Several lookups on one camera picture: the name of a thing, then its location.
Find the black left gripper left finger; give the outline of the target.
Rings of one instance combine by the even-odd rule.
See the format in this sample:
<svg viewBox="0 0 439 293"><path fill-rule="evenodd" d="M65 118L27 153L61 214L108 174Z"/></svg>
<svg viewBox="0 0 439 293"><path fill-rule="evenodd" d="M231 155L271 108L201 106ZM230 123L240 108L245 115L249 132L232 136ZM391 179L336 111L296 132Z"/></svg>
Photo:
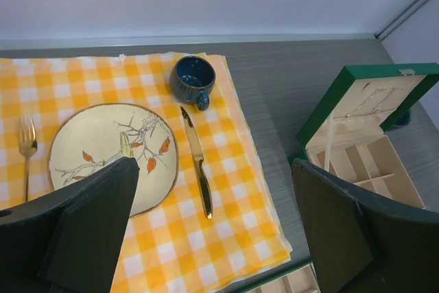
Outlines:
<svg viewBox="0 0 439 293"><path fill-rule="evenodd" d="M138 179L123 157L1 210L1 291L109 292Z"/></svg>

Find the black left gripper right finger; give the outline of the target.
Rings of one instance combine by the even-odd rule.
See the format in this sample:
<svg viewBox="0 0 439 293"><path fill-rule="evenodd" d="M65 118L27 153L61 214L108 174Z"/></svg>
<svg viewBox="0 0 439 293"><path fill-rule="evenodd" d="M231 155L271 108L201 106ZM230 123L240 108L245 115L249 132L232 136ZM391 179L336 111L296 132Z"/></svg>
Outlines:
<svg viewBox="0 0 439 293"><path fill-rule="evenodd" d="M438 214L295 159L292 180L321 292L437 292Z"/></svg>

